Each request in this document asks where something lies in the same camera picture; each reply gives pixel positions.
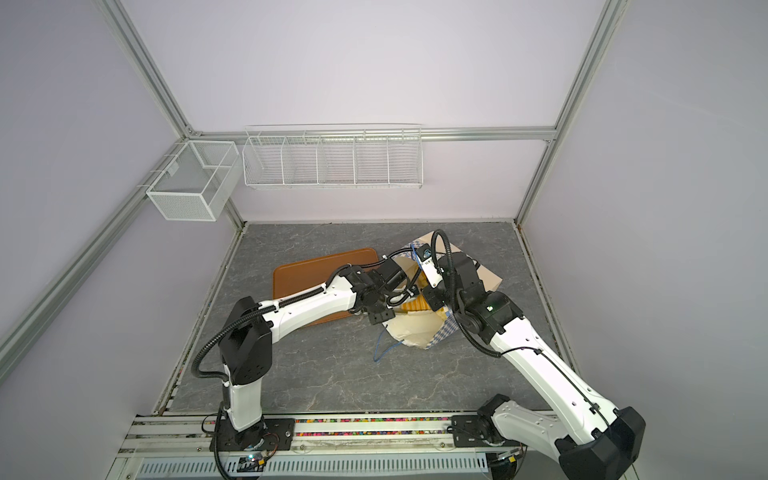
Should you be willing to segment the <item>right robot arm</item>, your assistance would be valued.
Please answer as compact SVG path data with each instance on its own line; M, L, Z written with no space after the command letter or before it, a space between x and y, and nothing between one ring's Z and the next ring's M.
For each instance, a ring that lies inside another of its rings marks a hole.
M495 433L556 461L569 479L620 479L638 459L646 422L590 387L541 338L506 294L489 290L462 252L415 255L433 307L451 309L460 330L482 353L513 365L551 407L536 413L497 395L481 410Z

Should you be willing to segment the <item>blue checkered paper bag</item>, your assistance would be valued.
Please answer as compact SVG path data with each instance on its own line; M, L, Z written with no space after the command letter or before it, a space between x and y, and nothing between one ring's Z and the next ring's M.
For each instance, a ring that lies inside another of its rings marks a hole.
M429 244L432 234L433 232L430 231L411 241L406 253L394 257L408 279L414 276L419 266L414 250L422 244ZM453 319L453 312L447 307L437 311L405 313L399 310L399 306L394 308L395 317L384 322L383 325L385 331L402 345L428 350L459 331L457 321Z

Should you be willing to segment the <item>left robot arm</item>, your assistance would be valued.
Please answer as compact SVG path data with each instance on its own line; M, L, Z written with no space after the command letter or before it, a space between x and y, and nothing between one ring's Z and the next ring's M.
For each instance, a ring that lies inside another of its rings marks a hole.
M274 344L340 312L363 313L374 325L389 321L398 303L413 293L417 278L385 259L345 264L325 282L287 297L262 302L243 298L225 326L200 347L189 370L196 378L221 382L221 412L235 432L260 429L262 378L272 366Z

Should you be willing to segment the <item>ridged long bread loaf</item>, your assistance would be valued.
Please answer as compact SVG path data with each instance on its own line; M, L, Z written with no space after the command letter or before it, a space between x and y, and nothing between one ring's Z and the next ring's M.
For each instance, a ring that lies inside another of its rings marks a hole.
M418 296L399 306L399 310L405 313L430 311L431 307L423 296Z

